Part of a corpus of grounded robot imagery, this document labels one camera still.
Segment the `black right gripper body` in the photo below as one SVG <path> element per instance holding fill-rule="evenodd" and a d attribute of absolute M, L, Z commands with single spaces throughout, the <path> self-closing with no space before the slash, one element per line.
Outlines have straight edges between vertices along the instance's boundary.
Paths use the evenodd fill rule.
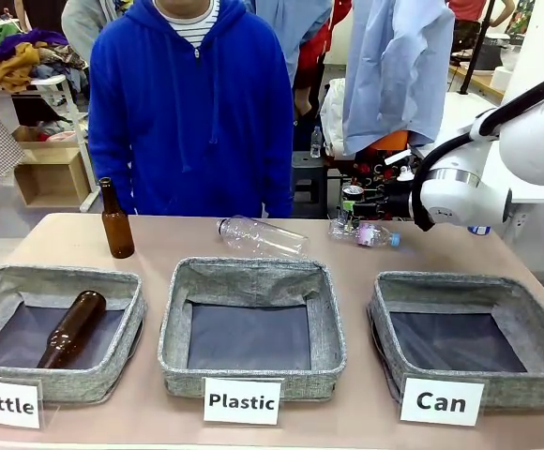
<path fill-rule="evenodd" d="M 364 216 L 370 219 L 411 219 L 410 186 L 379 186 L 365 194 Z"/>

